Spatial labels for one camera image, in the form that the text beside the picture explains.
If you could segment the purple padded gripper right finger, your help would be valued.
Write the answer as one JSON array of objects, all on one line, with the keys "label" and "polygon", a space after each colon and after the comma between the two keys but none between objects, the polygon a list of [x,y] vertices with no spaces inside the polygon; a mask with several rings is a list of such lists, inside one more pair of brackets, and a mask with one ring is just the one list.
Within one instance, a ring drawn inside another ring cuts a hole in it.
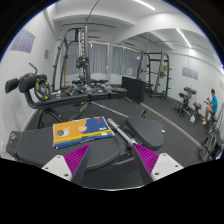
[{"label": "purple padded gripper right finger", "polygon": [[183,168],[167,153],[157,154],[136,143],[132,145],[132,155],[145,185]]}]

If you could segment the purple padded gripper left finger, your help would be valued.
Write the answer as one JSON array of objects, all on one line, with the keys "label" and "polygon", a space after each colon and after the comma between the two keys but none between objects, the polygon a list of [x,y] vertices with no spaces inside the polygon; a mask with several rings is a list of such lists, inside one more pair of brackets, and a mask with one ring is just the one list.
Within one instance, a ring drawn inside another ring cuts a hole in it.
[{"label": "purple padded gripper left finger", "polygon": [[75,184],[80,184],[91,155],[91,145],[86,144],[66,156],[56,155],[42,169]]}]

